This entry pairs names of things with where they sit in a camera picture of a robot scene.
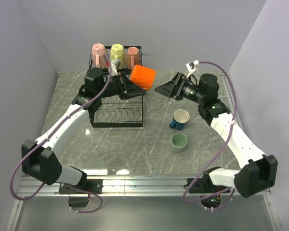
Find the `light green tumbler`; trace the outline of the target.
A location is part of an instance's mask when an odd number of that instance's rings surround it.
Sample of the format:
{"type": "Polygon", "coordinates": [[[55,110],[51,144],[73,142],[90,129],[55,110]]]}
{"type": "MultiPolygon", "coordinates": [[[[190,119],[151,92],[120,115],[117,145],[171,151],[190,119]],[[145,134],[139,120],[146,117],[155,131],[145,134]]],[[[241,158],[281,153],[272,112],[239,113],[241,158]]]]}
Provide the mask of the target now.
{"type": "Polygon", "coordinates": [[[171,149],[178,153],[187,146],[188,139],[183,133],[175,133],[171,137],[171,149]]]}

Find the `orange mug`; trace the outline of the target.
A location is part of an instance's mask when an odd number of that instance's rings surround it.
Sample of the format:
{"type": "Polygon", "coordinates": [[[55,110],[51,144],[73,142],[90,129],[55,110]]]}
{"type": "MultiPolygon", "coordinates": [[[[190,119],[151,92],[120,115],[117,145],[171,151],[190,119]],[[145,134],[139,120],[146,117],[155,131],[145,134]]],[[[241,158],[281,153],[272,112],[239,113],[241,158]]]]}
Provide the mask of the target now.
{"type": "Polygon", "coordinates": [[[135,65],[131,73],[131,82],[135,85],[150,90],[153,86],[156,76],[156,71],[141,65],[135,65]]]}

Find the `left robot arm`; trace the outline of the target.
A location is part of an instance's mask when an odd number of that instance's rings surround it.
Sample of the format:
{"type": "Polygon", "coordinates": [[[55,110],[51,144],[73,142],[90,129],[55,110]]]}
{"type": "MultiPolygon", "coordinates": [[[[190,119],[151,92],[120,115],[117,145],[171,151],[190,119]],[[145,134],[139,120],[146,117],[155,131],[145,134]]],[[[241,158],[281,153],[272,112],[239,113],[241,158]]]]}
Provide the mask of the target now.
{"type": "Polygon", "coordinates": [[[67,183],[75,193],[87,189],[87,175],[75,167],[64,166],[58,160],[64,144],[102,105],[102,99],[118,96],[127,100],[144,95],[145,89],[132,83],[124,73],[106,77],[101,68],[87,71],[84,84],[64,115],[35,141],[22,145],[22,172],[44,184],[67,183]]]}

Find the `pale pink mug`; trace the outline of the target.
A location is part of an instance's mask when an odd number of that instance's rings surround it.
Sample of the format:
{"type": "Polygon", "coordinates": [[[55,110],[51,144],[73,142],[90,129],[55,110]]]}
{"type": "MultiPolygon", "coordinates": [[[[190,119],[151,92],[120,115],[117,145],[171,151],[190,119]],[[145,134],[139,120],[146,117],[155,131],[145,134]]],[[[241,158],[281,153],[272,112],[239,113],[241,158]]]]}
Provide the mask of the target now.
{"type": "Polygon", "coordinates": [[[94,67],[105,69],[107,68],[107,60],[105,56],[107,55],[107,49],[101,43],[95,43],[91,50],[92,62],[94,67]]]}

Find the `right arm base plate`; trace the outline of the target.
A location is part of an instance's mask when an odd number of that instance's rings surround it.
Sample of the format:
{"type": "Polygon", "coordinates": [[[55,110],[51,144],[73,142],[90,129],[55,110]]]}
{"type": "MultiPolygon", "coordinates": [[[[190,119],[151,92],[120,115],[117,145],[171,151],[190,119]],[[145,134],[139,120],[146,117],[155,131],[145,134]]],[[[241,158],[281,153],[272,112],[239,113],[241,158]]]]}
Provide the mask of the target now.
{"type": "Polygon", "coordinates": [[[201,177],[192,185],[188,193],[216,193],[224,189],[226,189],[225,186],[215,186],[209,178],[201,177]]]}

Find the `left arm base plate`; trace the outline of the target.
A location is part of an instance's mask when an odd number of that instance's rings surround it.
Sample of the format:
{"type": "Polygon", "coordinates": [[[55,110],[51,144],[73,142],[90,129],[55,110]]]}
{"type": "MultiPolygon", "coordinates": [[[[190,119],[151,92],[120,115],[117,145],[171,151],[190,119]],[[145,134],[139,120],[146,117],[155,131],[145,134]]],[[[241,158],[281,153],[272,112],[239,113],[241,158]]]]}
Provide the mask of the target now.
{"type": "Polygon", "coordinates": [[[84,184],[80,185],[73,185],[73,188],[76,188],[77,190],[71,188],[67,184],[60,185],[59,187],[59,194],[80,194],[82,191],[91,192],[95,194],[101,194],[102,193],[102,187],[103,187],[103,180],[102,179],[86,179],[84,184]]]}

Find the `yellow-green faceted mug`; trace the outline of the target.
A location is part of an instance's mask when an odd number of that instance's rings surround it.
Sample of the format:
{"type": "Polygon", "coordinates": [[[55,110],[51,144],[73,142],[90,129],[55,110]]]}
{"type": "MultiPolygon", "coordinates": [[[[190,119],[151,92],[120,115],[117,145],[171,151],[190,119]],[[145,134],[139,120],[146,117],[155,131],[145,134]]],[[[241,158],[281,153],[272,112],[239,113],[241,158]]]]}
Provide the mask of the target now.
{"type": "Polygon", "coordinates": [[[115,58],[118,58],[121,63],[119,69],[123,69],[126,64],[126,54],[124,46],[121,44],[113,44],[110,49],[110,61],[113,61],[115,58]]]}

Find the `blue mug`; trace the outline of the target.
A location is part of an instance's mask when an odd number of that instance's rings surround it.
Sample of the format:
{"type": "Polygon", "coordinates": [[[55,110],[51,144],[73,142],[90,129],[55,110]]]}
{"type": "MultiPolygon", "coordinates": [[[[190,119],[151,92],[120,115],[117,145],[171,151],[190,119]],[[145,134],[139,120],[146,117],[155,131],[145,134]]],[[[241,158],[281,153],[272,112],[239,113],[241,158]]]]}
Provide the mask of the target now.
{"type": "Polygon", "coordinates": [[[170,129],[183,130],[190,119],[187,110],[178,109],[173,113],[172,122],[169,124],[170,129]]]}

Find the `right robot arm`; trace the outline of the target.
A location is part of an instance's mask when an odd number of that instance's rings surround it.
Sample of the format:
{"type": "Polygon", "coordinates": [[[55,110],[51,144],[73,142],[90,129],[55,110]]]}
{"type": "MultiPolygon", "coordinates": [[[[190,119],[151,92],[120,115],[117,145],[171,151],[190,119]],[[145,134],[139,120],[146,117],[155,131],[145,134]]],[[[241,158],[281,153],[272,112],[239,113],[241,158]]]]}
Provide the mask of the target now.
{"type": "Polygon", "coordinates": [[[278,161],[266,155],[244,133],[227,106],[218,98],[217,77],[203,74],[198,84],[182,73],[155,88],[155,91],[175,100],[189,99],[198,103],[202,119],[225,141],[239,163],[240,170],[214,167],[204,171],[197,180],[188,179],[189,193],[216,193],[233,188],[245,198],[275,185],[278,161]]]}

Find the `salmon floral mug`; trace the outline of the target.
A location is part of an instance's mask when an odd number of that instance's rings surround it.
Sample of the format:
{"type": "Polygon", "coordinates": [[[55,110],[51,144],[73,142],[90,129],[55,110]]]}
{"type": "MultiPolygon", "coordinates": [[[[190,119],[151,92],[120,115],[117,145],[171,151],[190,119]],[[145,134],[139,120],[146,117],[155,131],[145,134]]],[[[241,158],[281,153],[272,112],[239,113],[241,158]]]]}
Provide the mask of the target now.
{"type": "Polygon", "coordinates": [[[126,66],[131,71],[136,65],[140,65],[140,52],[137,47],[129,47],[126,55],[126,66]]]}

